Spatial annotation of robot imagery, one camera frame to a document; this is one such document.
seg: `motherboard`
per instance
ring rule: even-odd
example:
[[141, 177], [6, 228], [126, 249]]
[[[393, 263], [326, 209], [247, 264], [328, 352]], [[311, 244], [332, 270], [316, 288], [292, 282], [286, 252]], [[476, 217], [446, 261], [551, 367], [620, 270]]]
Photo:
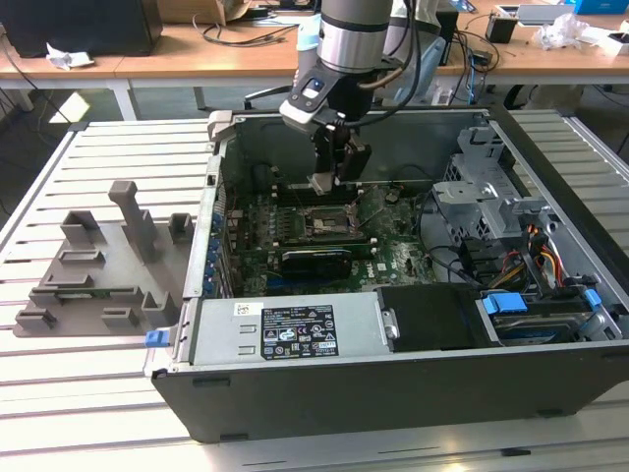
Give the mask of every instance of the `motherboard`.
[[399, 185], [311, 190], [274, 186], [232, 197], [225, 238], [235, 296], [372, 291], [435, 282], [417, 236], [423, 194]]

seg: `black box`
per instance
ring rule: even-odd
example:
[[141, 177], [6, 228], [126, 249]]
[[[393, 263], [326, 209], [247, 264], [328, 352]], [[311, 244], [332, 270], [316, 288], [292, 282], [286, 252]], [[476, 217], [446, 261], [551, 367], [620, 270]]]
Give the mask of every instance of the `black box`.
[[515, 29], [517, 23], [517, 18], [506, 18], [491, 15], [489, 17], [489, 22], [487, 23], [485, 38], [489, 42], [507, 44], [511, 40], [511, 35], [513, 34], [513, 30]]
[[445, 66], [450, 56], [452, 38], [454, 37], [454, 31], [456, 31], [456, 22], [459, 20], [459, 12], [448, 0], [439, 0], [439, 4], [436, 7], [436, 18], [441, 23], [441, 33], [439, 35], [445, 39], [445, 49], [439, 66]]
[[147, 56], [162, 31], [157, 0], [0, 0], [0, 23], [21, 57]]

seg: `slotted metal surface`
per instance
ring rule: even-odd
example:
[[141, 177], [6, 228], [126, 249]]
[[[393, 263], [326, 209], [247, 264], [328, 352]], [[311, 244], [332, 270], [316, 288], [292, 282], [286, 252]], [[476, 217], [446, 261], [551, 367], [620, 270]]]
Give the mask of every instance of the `slotted metal surface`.
[[[512, 114], [586, 207], [629, 255], [627, 166], [576, 118], [563, 118], [547, 110], [514, 111]], [[526, 171], [519, 165], [515, 170], [531, 194], [538, 195], [539, 191]]]
[[[565, 123], [552, 123], [553, 132], [566, 133]], [[549, 129], [543, 123], [531, 131]], [[582, 162], [600, 163], [583, 150], [587, 144], [575, 143]], [[66, 139], [27, 196], [29, 208], [3, 230], [0, 470], [627, 470], [629, 384], [569, 418], [203, 445], [189, 439], [144, 377], [141, 338], [15, 338], [9, 328], [63, 240], [59, 223], [67, 210], [94, 208], [97, 219], [121, 220], [107, 191], [114, 178], [134, 178], [138, 201], [154, 219], [173, 211], [196, 214], [206, 145], [204, 120], [92, 124]], [[557, 162], [573, 162], [561, 150], [556, 155]], [[602, 195], [594, 182], [602, 185], [603, 175], [609, 176], [567, 178], [589, 183], [579, 191], [594, 202]], [[603, 188], [606, 195], [620, 191]], [[609, 213], [601, 218], [620, 225]], [[507, 447], [531, 455], [505, 457], [501, 450]]]

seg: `sticker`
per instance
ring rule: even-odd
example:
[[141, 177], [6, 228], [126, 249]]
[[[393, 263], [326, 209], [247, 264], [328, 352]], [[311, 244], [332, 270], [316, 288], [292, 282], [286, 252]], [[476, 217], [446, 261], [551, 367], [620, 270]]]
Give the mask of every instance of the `sticker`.
[[262, 315], [261, 356], [267, 361], [338, 356], [338, 337], [331, 305], [266, 308]]
[[264, 308], [264, 304], [262, 302], [236, 303], [234, 305], [234, 316], [235, 317], [248, 317], [251, 315], [255, 315], [259, 317], [262, 314], [263, 308]]

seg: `computer case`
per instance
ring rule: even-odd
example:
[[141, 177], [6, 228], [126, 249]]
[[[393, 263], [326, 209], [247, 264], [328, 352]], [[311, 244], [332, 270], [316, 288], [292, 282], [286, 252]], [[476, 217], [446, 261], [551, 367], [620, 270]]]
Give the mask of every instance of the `computer case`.
[[147, 56], [162, 32], [157, 0], [0, 0], [0, 23], [21, 57], [46, 42], [92, 56]]

